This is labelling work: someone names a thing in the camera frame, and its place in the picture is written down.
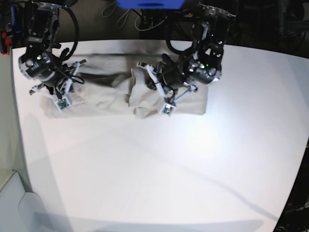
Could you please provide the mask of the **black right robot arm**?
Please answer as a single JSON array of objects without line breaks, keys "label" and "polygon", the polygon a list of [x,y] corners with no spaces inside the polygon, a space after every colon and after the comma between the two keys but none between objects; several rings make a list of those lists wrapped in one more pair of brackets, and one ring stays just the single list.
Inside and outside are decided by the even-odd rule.
[{"label": "black right robot arm", "polygon": [[[79,24],[71,7],[76,0],[33,0],[38,7],[30,21],[29,36],[25,54],[20,56],[18,67],[24,77],[30,80],[39,80],[42,87],[46,87],[50,94],[60,100],[63,91],[60,85],[74,79],[72,67],[63,62],[74,54],[80,35]],[[59,13],[64,10],[70,16],[74,25],[74,41],[72,49],[66,48],[59,57],[52,53],[52,49],[60,49],[61,45],[55,42],[59,28]]]}]

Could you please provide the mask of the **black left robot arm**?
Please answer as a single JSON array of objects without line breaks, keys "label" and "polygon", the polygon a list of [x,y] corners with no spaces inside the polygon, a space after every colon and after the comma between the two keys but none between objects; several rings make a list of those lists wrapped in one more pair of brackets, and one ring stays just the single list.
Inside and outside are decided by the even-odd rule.
[{"label": "black left robot arm", "polygon": [[178,55],[173,60],[163,54],[153,71],[157,80],[147,86],[161,85],[165,92],[176,94],[182,87],[196,91],[196,83],[219,81],[226,36],[236,14],[219,4],[184,10],[142,9],[140,28],[164,33],[169,51]]}]

